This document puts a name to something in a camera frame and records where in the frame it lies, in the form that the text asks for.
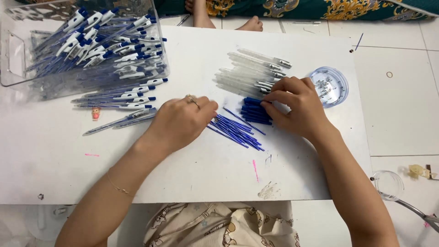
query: forearm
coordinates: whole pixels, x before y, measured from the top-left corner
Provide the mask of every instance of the forearm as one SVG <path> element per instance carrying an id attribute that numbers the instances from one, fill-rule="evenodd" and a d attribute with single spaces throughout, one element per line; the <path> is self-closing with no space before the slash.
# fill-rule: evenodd
<path id="1" fill-rule="evenodd" d="M 334 204 L 351 234 L 392 235 L 395 230 L 381 197 L 333 128 L 313 144 L 326 174 Z"/>
<path id="2" fill-rule="evenodd" d="M 145 178 L 165 157 L 139 139 L 108 172 L 111 182 L 129 194 L 116 190 L 104 174 L 76 206 L 55 246 L 91 247 L 106 241 L 124 219 Z"/>

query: woman's left hand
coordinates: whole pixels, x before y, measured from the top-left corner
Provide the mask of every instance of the woman's left hand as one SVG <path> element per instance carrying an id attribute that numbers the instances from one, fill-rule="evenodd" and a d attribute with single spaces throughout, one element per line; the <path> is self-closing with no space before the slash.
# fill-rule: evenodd
<path id="1" fill-rule="evenodd" d="M 198 105 L 190 97 L 165 102 L 139 141 L 152 142 L 166 156 L 189 145 L 216 117 L 218 109 L 218 104 L 206 96 L 194 101 Z"/>

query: bare foot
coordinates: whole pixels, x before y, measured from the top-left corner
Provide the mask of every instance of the bare foot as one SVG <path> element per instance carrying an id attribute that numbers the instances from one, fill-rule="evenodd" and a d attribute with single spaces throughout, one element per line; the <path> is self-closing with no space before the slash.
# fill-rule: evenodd
<path id="1" fill-rule="evenodd" d="M 262 32 L 263 29 L 262 21 L 260 21 L 257 16 L 253 16 L 244 25 L 242 25 L 242 27 L 237 28 L 236 30 Z"/>
<path id="2" fill-rule="evenodd" d="M 194 15 L 194 27 L 216 28 L 207 15 L 206 0 L 186 0 L 185 8 Z"/>

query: hand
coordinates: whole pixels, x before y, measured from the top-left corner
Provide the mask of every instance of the hand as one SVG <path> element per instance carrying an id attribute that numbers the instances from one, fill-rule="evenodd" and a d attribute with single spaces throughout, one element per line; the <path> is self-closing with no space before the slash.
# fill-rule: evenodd
<path id="1" fill-rule="evenodd" d="M 336 130 L 329 122 L 322 103 L 310 78 L 284 77 L 266 95 L 264 101 L 278 101 L 291 111 L 281 113 L 273 104 L 262 102 L 275 124 L 288 132 L 301 135 L 310 142 L 317 140 L 328 130 Z"/>
<path id="2" fill-rule="evenodd" d="M 195 101 L 200 109 L 189 97 L 165 102 L 141 139 L 152 141 L 166 156 L 189 145 L 216 117 L 218 109 L 218 104 L 205 96 Z"/>

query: white tile floor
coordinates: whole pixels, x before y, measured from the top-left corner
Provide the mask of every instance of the white tile floor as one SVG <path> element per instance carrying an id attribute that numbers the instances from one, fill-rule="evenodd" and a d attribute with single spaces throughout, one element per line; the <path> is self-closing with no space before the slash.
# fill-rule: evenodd
<path id="1" fill-rule="evenodd" d="M 248 18 L 214 18 L 218 29 L 235 29 Z M 181 18 L 161 20 L 177 25 Z M 396 172 L 405 184 L 402 199 L 421 211 L 439 214 L 439 182 L 405 175 L 409 164 L 439 163 L 439 21 L 433 22 L 327 22 L 294 24 L 295 20 L 262 19 L 264 32 L 330 35 L 352 38 L 360 46 L 354 52 L 356 72 L 367 126 L 372 168 Z M 184 23 L 190 26 L 191 20 Z M 302 246 L 351 246 L 349 232 L 332 201 L 293 201 L 295 228 Z M 425 228 L 422 220 L 404 207 L 386 202 L 401 247 L 437 246 L 439 234 Z M 142 228 L 150 205 L 135 205 L 128 225 Z M 22 219 L 24 206 L 0 206 L 0 219 L 19 234 L 28 234 Z M 143 218 L 132 217 L 143 215 Z M 119 229 L 108 246 L 126 246 Z M 134 236 L 134 242 L 141 232 Z M 39 242 L 38 246 L 53 246 Z"/>

